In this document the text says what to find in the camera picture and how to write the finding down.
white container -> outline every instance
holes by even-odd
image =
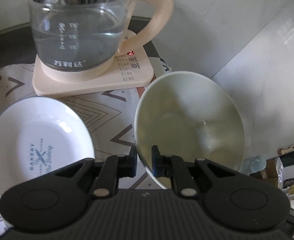
[[[236,171],[245,152],[243,123],[231,98],[209,78],[186,71],[161,76],[145,90],[135,115],[135,141],[151,176],[153,145],[162,155],[188,162],[203,157]],[[170,187],[169,179],[155,181]]]

white plate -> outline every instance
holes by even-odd
[[[26,98],[0,116],[0,195],[87,157],[95,157],[90,134],[80,117],[60,101]]]

bowl rim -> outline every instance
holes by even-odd
[[[138,134],[137,134],[137,129],[136,129],[136,127],[137,127],[137,123],[138,123],[138,114],[139,114],[139,112],[140,112],[141,105],[142,105],[143,100],[144,100],[144,98],[146,97],[148,91],[151,90],[151,88],[152,88],[153,86],[155,86],[155,84],[157,84],[158,82],[160,82],[162,79],[165,79],[165,78],[167,78],[167,77],[169,77],[169,76],[173,76],[173,75],[179,75],[179,74],[194,75],[194,76],[198,76],[198,77],[201,77],[201,78],[207,79],[207,80],[209,80],[210,82],[212,82],[215,86],[217,86],[218,89],[221,90],[221,91],[225,94],[225,96],[226,96],[227,98],[229,98],[230,102],[234,105],[234,108],[236,109],[236,112],[237,112],[237,114],[238,114],[238,116],[239,116],[239,118],[240,118],[240,120],[241,120],[241,122],[242,122],[242,127],[243,127],[243,132],[244,132],[244,154],[243,154],[243,161],[244,161],[244,158],[245,158],[246,134],[245,134],[244,123],[243,123],[242,117],[241,117],[241,115],[240,115],[240,113],[239,113],[239,111],[238,111],[238,109],[237,109],[237,107],[236,107],[234,101],[233,101],[232,98],[229,96],[229,94],[227,94],[227,93],[225,92],[225,90],[223,90],[223,89],[222,89],[222,88],[221,88],[221,87],[220,87],[215,81],[213,81],[213,80],[211,80],[210,78],[208,78],[208,77],[206,77],[206,76],[204,76],[204,75],[201,75],[201,74],[199,74],[199,73],[195,73],[195,72],[191,72],[191,71],[173,71],[173,72],[171,72],[171,73],[164,74],[164,75],[160,76],[159,78],[156,78],[152,83],[150,83],[150,84],[148,85],[148,87],[145,89],[145,91],[143,92],[143,94],[142,94],[142,96],[141,96],[141,98],[140,98],[140,100],[139,100],[139,102],[138,102],[137,108],[136,108],[136,112],[135,112],[135,120],[134,120],[134,138],[135,138],[135,145],[136,145],[136,148],[137,148],[137,151],[138,151],[138,156],[139,156],[139,158],[140,158],[140,160],[141,160],[143,166],[145,167],[147,173],[152,177],[152,179],[153,179],[153,180],[158,184],[158,186],[160,186],[162,189],[167,189],[167,187],[165,187],[164,185],[162,185],[162,184],[158,181],[158,179],[157,179],[156,177],[154,177],[154,175],[153,175],[153,173],[152,173],[152,170],[151,170],[151,168],[149,167],[149,165],[148,165],[148,163],[147,163],[145,157],[144,157],[142,154],[139,153],[139,152],[140,152],[140,148],[139,148],[139,140],[138,140]]]

glass kettle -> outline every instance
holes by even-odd
[[[121,52],[150,41],[169,20],[172,0],[155,5],[148,25],[123,42],[137,0],[29,0],[31,27],[40,60],[54,70],[98,68]]]

clear plastic bottle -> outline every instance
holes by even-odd
[[[266,158],[263,155],[247,158],[243,161],[240,173],[250,175],[266,168]]]

